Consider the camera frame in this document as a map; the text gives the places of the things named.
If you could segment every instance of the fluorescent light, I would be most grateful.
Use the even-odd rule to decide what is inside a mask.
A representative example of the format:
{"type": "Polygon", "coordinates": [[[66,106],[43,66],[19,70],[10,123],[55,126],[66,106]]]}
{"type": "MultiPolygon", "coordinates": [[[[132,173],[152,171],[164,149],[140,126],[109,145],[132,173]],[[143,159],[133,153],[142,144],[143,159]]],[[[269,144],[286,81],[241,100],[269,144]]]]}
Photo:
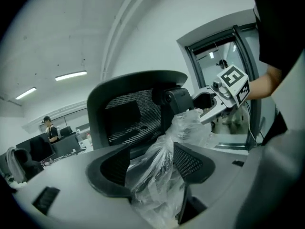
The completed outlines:
{"type": "Polygon", "coordinates": [[[55,80],[60,81],[60,80],[68,79],[68,78],[75,77],[75,76],[85,75],[85,74],[87,74],[86,71],[80,71],[80,72],[75,72],[75,73],[71,73],[71,74],[57,76],[57,77],[55,77],[55,80]]]}
{"type": "Polygon", "coordinates": [[[16,97],[16,99],[19,100],[19,99],[23,98],[24,96],[26,96],[26,95],[28,95],[28,94],[34,92],[34,91],[36,91],[36,87],[33,87],[33,88],[29,89],[29,90],[26,91],[25,93],[23,93],[23,94],[21,94],[20,96],[16,97]]]}

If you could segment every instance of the transparent plastic wrap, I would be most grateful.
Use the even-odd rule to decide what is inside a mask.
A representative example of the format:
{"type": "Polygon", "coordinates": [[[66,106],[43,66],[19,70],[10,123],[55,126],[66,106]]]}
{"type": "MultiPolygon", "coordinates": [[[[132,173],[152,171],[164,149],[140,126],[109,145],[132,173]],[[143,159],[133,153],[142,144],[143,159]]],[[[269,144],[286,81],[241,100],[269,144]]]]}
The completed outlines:
{"type": "Polygon", "coordinates": [[[189,143],[205,148],[218,144],[211,134],[211,124],[202,125],[199,113],[191,110],[173,118],[171,127],[146,153],[131,161],[126,187],[133,195],[132,205],[155,228],[177,226],[184,182],[173,165],[173,143],[189,143]]]}

